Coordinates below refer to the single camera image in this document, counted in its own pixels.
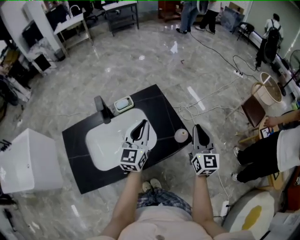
hand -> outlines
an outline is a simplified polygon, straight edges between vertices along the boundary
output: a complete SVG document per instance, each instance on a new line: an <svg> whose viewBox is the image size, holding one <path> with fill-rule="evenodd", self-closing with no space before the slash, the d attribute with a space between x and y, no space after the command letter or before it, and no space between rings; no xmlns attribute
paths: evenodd
<svg viewBox="0 0 300 240"><path fill-rule="evenodd" d="M273 128L278 125L278 120L276 117L267 117L266 121L264 122L264 127Z"/></svg>

yellow stain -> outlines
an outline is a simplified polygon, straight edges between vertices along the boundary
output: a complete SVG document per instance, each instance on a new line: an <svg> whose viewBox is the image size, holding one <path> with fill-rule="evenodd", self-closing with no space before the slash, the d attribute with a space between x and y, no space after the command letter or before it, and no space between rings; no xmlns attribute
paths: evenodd
<svg viewBox="0 0 300 240"><path fill-rule="evenodd" d="M262 207L260 205L257 205L247 215L245 218L244 225L242 227L242 230L249 230L258 220L262 212Z"/></svg>

soap dish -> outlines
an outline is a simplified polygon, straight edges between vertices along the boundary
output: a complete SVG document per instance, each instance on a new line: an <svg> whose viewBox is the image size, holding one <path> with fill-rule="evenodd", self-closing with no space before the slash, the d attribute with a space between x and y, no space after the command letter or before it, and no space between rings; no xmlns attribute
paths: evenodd
<svg viewBox="0 0 300 240"><path fill-rule="evenodd" d="M127 100L128 103L125 106L123 106L121 108L118 108L117 107L118 102L121 102L123 100ZM128 109L133 108L134 106L135 106L135 104L133 103L133 100L132 100L132 98L130 96L121 98L120 100L114 102L114 107L116 108L116 110L117 110L118 113L122 113L124 111L127 111Z"/></svg>

person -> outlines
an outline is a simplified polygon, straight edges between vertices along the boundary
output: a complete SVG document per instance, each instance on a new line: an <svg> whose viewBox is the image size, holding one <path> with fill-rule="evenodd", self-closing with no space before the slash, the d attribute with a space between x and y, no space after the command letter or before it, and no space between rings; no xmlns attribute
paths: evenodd
<svg viewBox="0 0 300 240"><path fill-rule="evenodd" d="M182 34L190 32L198 13L197 1L184 1L180 28L176 28L176 31Z"/></svg>
<svg viewBox="0 0 300 240"><path fill-rule="evenodd" d="M300 120L300 110L292 111L280 117L268 117L265 127L272 128L280 123ZM232 179L248 182L277 172L284 172L300 165L300 126L275 132L241 151L233 152L240 165L249 164L240 173L232 173Z"/></svg>
<svg viewBox="0 0 300 240"><path fill-rule="evenodd" d="M216 17L219 14L221 10L221 2L220 1L210 1L208 4L207 12L204 15L202 21L200 22L199 26L196 26L195 28L204 31L205 29L212 33L216 33Z"/></svg>
<svg viewBox="0 0 300 240"><path fill-rule="evenodd" d="M196 176L193 208L157 179L142 184L141 172L131 172L101 235L90 240L254 240L250 231L228 233L214 222L206 176Z"/></svg>
<svg viewBox="0 0 300 240"><path fill-rule="evenodd" d="M261 46L260 46L260 48L257 52L256 59L255 59L255 68L258 71L260 71L262 60L264 58L264 48L266 46L269 30L270 30L271 27L275 27L275 28L278 29L279 34L280 34L280 38L281 38L280 42L283 41L283 28L282 28L282 26L280 26L279 20L280 20L279 16L276 13L274 13L273 14L273 19L268 19L267 22L266 22L266 25L264 27L264 35L262 37Z"/></svg>

black pants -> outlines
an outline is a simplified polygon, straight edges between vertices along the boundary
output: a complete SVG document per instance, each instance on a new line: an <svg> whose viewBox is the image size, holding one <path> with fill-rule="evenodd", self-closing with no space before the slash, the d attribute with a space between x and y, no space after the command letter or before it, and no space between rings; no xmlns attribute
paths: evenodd
<svg viewBox="0 0 300 240"><path fill-rule="evenodd" d="M260 67L262 64L262 60L264 59L264 47L266 46L267 40L262 39L261 47L259 48L257 55L256 55L256 62L257 66Z"/></svg>
<svg viewBox="0 0 300 240"><path fill-rule="evenodd" d="M209 24L209 28L211 32L215 32L215 26L216 26L216 17L219 13L207 10L206 14L204 15L202 21L200 22L200 28L204 29L207 24Z"/></svg>
<svg viewBox="0 0 300 240"><path fill-rule="evenodd" d="M240 164L249 164L241 171L237 179L248 182L279 172L277 165L277 140L279 132L263 138L238 153Z"/></svg>

